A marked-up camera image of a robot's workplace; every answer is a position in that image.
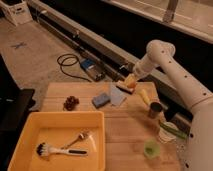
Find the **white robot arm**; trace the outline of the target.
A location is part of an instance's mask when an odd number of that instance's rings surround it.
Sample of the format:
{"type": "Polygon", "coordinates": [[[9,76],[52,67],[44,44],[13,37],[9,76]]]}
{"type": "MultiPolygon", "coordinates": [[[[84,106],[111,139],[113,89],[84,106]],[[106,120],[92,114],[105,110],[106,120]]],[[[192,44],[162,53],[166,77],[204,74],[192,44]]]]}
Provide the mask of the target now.
{"type": "Polygon", "coordinates": [[[184,171],[213,171],[213,92],[176,62],[174,54],[172,43],[152,40],[132,74],[138,81],[158,66],[163,69],[193,114],[184,171]]]}

